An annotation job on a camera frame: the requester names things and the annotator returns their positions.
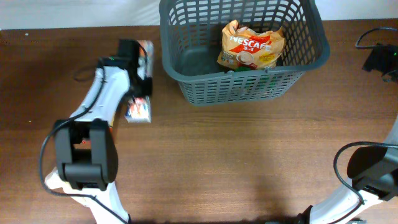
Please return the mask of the tissue multipack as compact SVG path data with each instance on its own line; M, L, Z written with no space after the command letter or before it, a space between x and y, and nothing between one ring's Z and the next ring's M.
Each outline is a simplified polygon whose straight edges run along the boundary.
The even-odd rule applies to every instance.
M154 45L138 40L137 72L131 78L131 98L125 117L129 123L150 123L150 96L153 92Z

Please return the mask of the orange coffee sachet bag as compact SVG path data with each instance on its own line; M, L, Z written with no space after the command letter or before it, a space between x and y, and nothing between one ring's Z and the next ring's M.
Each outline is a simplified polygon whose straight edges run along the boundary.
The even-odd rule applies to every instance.
M221 52L217 62L232 70L260 70L276 66L285 47L283 30L257 33L237 20L221 31Z

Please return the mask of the green bottle with label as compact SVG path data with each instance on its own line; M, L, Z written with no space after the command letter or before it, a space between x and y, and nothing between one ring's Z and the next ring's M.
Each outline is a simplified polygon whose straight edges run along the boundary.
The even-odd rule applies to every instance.
M262 95L271 95L276 89L276 85L279 82L279 77L270 75L268 77L262 77L258 82L258 87Z

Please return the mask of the orange spaghetti pack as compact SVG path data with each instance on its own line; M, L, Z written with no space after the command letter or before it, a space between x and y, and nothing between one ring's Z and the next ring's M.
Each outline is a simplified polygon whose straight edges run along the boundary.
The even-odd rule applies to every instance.
M114 143L117 143L117 133L118 133L118 124L119 124L120 115L121 115L120 109L117 109L109 125L109 131L113 137ZM80 146L82 147L82 149L91 149L91 139L83 138L82 142L80 143Z

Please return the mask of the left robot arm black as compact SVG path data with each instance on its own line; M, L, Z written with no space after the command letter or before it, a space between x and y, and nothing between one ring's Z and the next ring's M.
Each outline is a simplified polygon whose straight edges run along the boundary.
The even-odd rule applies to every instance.
M55 122L56 168L40 180L45 190L88 207L97 223L130 223L116 189L119 159L113 136L119 106L130 123L151 121L154 45L121 39L118 52L102 57L93 84L68 119Z

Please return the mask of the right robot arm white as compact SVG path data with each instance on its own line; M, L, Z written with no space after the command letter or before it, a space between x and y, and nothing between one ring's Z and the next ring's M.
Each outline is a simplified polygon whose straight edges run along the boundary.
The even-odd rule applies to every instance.
M338 159L352 147L345 180ZM353 223L352 219L373 205L397 196L397 122L384 142L357 141L340 148L333 169L341 182L328 198L297 215L295 223Z

